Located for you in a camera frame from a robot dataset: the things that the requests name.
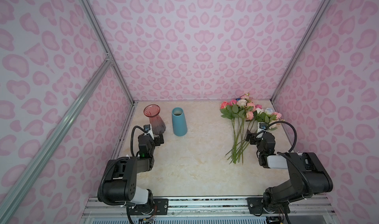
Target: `bouquet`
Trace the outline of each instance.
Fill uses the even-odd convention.
[[[226,154],[231,153],[228,158],[228,160],[231,159],[230,163],[239,162],[241,157],[243,163],[243,151],[249,145],[249,141],[245,141],[247,130],[251,131],[256,121],[270,124],[282,117],[281,113],[275,112],[272,108],[263,110],[261,105],[255,105],[252,100],[249,93],[246,93],[241,98],[221,103],[221,117],[231,120],[234,133],[233,147]],[[277,129],[278,125],[272,125],[269,130]]]

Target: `pink patterned wall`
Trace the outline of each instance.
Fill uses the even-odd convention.
[[[10,224],[76,223],[97,193],[128,109],[109,69]]]
[[[276,103],[334,182],[342,224],[379,222],[378,0],[335,0]]]
[[[0,202],[104,58],[77,0],[0,0]]]
[[[270,98],[320,0],[90,0],[136,100]]]

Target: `teal ceramic vase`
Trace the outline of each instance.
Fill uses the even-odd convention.
[[[173,131],[176,136],[183,136],[187,133],[187,122],[184,111],[180,107],[173,109],[171,116],[173,117]]]

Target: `red glass vase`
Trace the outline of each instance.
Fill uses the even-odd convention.
[[[163,134],[163,132],[166,131],[166,125],[163,122],[162,118],[159,116],[160,111],[161,108],[159,108],[157,105],[148,105],[143,110],[144,115],[149,118],[153,133],[156,135]]]

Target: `beige surface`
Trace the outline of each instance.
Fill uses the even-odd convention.
[[[154,102],[161,108],[160,116],[166,123],[164,144],[154,151],[154,167],[137,175],[137,185],[152,190],[154,196],[227,196],[262,195],[266,188],[289,179],[287,170],[265,169],[258,164],[257,148],[249,145],[244,151],[244,163],[229,164],[225,154],[233,145],[233,130],[229,119],[222,118],[219,101]],[[151,102],[139,102],[130,128],[149,123],[144,116]],[[263,108],[271,102],[256,101]],[[183,137],[173,134],[171,111],[183,108],[188,132]],[[120,156],[130,155],[130,133]],[[138,135],[134,134],[134,151],[138,151]],[[272,131],[276,151],[287,151],[291,146],[282,126]]]

